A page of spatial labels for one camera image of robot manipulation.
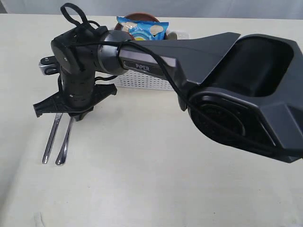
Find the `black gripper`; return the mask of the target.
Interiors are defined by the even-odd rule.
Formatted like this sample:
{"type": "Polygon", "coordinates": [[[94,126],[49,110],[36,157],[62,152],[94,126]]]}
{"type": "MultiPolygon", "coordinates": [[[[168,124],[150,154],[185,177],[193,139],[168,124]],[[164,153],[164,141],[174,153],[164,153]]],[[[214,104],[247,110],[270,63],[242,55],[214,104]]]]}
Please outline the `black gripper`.
{"type": "Polygon", "coordinates": [[[67,95],[63,91],[62,81],[58,80],[58,92],[34,104],[33,108],[37,117],[46,113],[67,113],[76,121],[81,121],[87,113],[93,111],[94,106],[116,93],[117,88],[114,84],[95,84],[88,95],[67,95]]]}

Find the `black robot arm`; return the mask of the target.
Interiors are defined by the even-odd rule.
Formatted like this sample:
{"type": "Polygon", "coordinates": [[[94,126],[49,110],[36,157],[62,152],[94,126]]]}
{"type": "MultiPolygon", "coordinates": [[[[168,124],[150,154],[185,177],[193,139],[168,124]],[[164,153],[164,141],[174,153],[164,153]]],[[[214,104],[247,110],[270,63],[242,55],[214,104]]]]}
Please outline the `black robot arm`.
{"type": "Polygon", "coordinates": [[[135,41],[123,31],[78,26],[51,42],[41,60],[58,92],[34,104],[37,116],[77,120],[110,95],[96,72],[129,70],[168,81],[179,107],[208,138],[282,162],[303,156],[303,53],[280,37],[222,33],[189,40],[135,41]]]}

